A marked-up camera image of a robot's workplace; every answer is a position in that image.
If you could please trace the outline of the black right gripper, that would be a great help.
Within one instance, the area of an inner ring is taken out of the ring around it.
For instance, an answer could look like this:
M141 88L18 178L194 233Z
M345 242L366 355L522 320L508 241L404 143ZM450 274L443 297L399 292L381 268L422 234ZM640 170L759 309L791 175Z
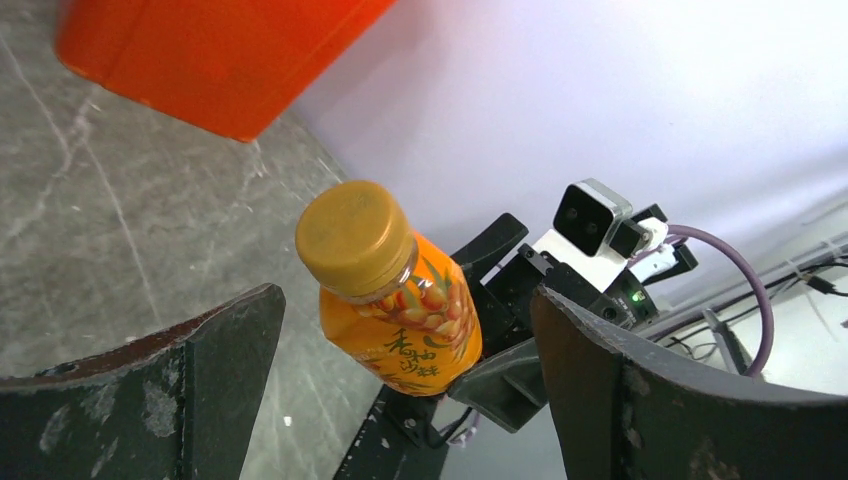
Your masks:
M548 404L532 338L531 300L537 287L547 287L625 330L658 316L657 306L630 271L623 270L600 291L548 252L527 244L486 280L484 276L528 233L521 221L505 212L451 255L470 284L482 328L482 356L487 359L458 377L447 395L509 433L519 431Z

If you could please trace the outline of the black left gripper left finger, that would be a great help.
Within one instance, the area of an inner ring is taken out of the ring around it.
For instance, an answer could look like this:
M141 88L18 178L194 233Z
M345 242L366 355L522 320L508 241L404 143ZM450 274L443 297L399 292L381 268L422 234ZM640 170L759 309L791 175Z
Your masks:
M1 382L5 479L236 479L286 308L263 284L106 353Z

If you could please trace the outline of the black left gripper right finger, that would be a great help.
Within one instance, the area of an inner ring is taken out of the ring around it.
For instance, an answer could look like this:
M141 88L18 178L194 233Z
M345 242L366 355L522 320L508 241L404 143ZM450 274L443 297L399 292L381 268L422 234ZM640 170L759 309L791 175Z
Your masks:
M734 375L540 287L531 317L570 479L843 479L845 398Z

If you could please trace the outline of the orange bottle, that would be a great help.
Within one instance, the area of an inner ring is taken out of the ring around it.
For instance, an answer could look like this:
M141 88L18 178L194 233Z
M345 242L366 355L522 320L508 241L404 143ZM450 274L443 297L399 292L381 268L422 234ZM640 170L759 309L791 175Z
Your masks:
M482 328L459 264L416 232L383 186L347 181L296 226L320 286L325 338L388 387L435 396L482 356Z

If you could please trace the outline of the orange plastic bin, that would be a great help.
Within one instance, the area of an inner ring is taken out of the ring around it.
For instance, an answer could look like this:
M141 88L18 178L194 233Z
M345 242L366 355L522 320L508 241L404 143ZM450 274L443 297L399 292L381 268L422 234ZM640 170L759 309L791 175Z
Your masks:
M255 140L389 9L387 0L77 0L55 51L75 74L241 142Z

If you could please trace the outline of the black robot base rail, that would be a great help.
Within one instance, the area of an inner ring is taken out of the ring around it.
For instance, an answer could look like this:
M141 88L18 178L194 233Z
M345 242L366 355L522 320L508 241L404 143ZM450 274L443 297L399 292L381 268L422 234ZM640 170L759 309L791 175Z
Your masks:
M442 399L381 387L333 479L439 479L451 437L472 414L468 407L459 419L436 427L433 418Z

